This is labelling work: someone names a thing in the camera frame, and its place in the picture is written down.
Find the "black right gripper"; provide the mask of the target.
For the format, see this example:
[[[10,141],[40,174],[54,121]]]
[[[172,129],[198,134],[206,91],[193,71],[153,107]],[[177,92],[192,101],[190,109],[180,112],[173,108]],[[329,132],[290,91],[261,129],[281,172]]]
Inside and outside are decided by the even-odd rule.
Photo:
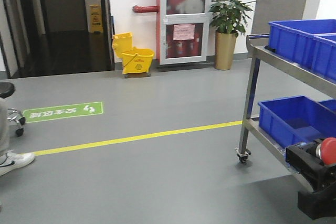
[[[286,147],[286,162],[312,187],[298,192],[298,208],[310,219],[335,217],[335,164],[325,165],[316,156],[322,141],[297,143]]]

